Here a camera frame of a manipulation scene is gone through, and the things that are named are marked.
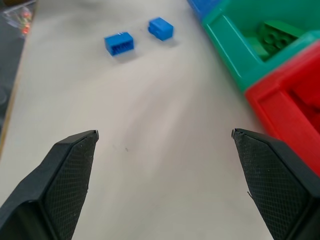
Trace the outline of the red plastic bin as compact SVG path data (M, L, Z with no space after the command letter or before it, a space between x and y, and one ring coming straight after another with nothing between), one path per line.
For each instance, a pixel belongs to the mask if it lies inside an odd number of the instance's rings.
M245 91L266 132L320 177L320 40Z

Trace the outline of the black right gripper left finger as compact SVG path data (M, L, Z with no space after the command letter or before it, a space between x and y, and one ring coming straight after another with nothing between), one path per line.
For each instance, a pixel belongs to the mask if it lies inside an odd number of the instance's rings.
M72 240L98 140L88 130L52 146L0 207L0 240Z

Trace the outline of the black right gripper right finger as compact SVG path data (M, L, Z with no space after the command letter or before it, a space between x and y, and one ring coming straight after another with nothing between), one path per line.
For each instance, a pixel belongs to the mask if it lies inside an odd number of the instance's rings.
M283 141L232 130L249 194L274 240L320 240L320 177Z

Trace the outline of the green toy block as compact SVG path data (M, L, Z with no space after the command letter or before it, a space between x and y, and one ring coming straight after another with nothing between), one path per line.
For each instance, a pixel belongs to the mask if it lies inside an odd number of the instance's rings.
M305 31L281 20L267 20L259 26L257 33L264 49L273 56L300 38Z
M264 46L258 40L257 37L250 36L247 37L246 40L252 46L253 50L257 53L257 55L263 60L267 60L269 58L269 53L265 50Z

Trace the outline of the clear plastic bag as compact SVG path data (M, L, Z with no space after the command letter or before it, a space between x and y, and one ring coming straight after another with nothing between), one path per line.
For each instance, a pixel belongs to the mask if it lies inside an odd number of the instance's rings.
M0 0L0 20L19 30L22 38L30 32L37 0Z

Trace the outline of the green plastic bin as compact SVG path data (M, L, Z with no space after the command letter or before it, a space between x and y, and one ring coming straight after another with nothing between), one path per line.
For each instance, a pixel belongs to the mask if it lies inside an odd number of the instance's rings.
M263 61L245 35L278 20L301 29L296 41ZM221 0L202 26L241 92L320 40L320 0Z

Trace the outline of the blue toy block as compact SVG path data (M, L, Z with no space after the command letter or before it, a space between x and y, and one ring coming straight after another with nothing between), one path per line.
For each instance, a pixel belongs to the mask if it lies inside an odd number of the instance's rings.
M106 50L111 56L116 56L135 48L134 39L128 32L119 32L104 38Z
M173 37L174 26L161 17L154 18L148 22L148 31L161 41L166 41Z

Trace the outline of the blue plastic bin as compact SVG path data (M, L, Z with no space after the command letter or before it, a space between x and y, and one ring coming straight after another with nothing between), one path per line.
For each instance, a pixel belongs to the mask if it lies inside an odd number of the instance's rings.
M187 0L196 17L200 22L224 0Z

